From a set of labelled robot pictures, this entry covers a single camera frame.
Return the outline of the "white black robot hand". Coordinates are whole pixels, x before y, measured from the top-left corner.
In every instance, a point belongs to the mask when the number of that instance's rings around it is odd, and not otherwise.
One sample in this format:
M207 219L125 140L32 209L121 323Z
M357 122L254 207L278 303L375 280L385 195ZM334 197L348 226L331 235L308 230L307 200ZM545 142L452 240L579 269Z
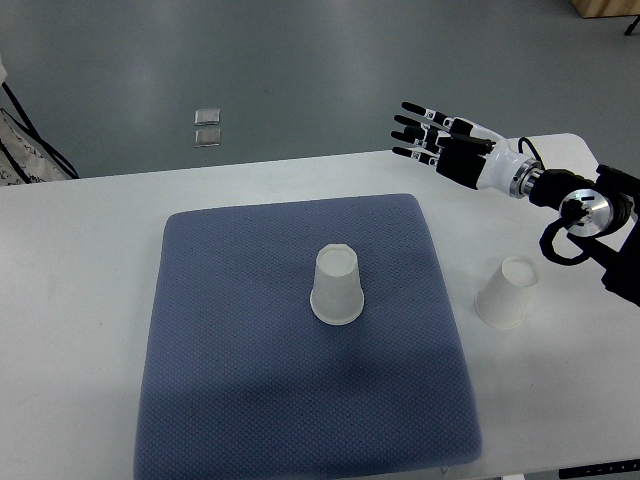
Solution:
M393 119L406 127L391 137L412 145L438 145L439 155L394 146L392 152L425 165L460 185L482 190L493 188L511 197L524 197L530 157L513 150L500 134L467 119L450 117L437 110L403 101L401 107L422 120L396 114Z

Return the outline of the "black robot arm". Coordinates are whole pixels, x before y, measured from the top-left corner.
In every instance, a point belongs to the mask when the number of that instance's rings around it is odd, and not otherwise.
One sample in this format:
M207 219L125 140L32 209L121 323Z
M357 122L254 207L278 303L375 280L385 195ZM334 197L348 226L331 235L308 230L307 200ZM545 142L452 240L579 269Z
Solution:
M557 219L543 231L539 247L550 262L576 266L589 259L604 269L605 289L639 302L639 180L600 165L589 180L545 166L530 139L515 147L500 134L470 120L411 102L395 116L401 130L393 152L464 187L494 189L551 208Z

